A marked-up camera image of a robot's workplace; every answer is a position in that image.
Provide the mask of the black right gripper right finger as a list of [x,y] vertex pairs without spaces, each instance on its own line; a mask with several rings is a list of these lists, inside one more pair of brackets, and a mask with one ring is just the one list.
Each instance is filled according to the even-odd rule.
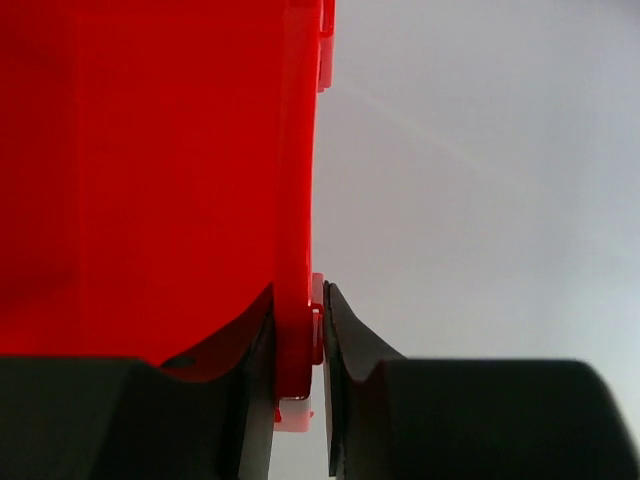
[[400,354],[324,286],[328,469],[336,479],[635,479],[614,397],[568,359]]

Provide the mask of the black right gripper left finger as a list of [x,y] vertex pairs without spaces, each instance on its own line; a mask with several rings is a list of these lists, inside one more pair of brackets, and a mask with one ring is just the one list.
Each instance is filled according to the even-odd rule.
[[274,432],[273,294],[154,367],[1,360],[5,479],[264,479]]

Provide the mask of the red plastic bin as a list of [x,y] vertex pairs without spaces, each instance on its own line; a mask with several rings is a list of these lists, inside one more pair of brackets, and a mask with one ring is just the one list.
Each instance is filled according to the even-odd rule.
[[1,350],[160,364],[275,293],[276,427],[321,360],[331,1],[1,5]]

